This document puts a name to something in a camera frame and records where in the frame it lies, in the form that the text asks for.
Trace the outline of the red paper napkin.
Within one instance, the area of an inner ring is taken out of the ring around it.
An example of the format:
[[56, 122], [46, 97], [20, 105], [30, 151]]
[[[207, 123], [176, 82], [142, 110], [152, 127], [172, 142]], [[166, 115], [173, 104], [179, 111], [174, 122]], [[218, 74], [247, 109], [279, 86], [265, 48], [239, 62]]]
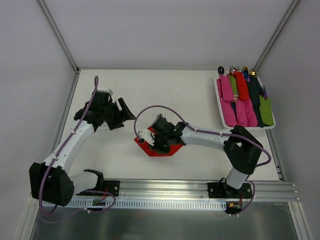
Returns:
[[[147, 129], [152, 132], [153, 143], [155, 141], [159, 141], [159, 142], [161, 141], [160, 134], [157, 133], [151, 126], [148, 127]], [[166, 143], [167, 145], [170, 145], [169, 154], [166, 156], [153, 156], [153, 152], [150, 149], [151, 144], [147, 143], [146, 141], [143, 141], [142, 139], [138, 139], [137, 137], [134, 138], [134, 141], [149, 157], [171, 157], [184, 146], [183, 144]]]

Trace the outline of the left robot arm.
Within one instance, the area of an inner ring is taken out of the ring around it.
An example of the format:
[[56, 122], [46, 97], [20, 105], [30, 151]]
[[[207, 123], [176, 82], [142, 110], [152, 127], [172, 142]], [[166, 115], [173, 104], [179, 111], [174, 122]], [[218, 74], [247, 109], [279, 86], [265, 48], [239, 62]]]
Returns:
[[106, 188], [102, 172], [85, 169], [70, 176], [71, 167], [84, 143], [99, 127], [107, 124], [112, 131], [135, 118], [123, 98], [113, 100], [109, 91], [94, 92], [75, 113], [69, 132], [57, 148], [43, 162], [35, 162], [29, 168], [32, 197], [64, 207], [74, 195], [86, 191], [101, 194]]

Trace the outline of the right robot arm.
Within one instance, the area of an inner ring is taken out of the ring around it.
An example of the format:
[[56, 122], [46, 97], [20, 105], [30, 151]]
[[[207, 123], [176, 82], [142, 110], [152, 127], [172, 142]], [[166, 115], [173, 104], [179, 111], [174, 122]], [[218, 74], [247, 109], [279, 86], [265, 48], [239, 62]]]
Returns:
[[213, 130], [187, 125], [180, 121], [176, 125], [162, 115], [150, 126], [154, 131], [150, 149], [160, 154], [168, 154], [174, 145], [195, 145], [223, 151], [232, 168], [225, 182], [213, 191], [223, 193], [228, 198], [239, 198], [245, 180], [253, 174], [258, 165], [263, 145], [244, 127], [237, 125], [230, 131]]

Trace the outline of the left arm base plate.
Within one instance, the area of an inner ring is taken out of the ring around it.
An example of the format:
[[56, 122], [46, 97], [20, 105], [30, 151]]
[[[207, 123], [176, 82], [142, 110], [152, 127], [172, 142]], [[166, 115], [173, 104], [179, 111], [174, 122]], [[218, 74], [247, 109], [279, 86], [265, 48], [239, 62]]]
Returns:
[[[90, 188], [92, 191], [98, 192], [108, 192], [115, 197], [119, 196], [120, 191], [120, 181], [119, 180], [100, 180], [99, 183], [94, 187]], [[103, 193], [82, 191], [77, 193], [77, 196], [103, 196]]]

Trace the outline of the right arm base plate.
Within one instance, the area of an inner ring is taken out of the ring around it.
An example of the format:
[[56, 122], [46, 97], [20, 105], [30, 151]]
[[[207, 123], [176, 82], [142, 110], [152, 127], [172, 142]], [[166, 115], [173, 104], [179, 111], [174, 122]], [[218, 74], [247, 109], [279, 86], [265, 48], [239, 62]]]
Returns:
[[253, 196], [249, 183], [243, 183], [240, 189], [235, 189], [225, 182], [208, 182], [207, 192], [210, 199], [251, 199]]

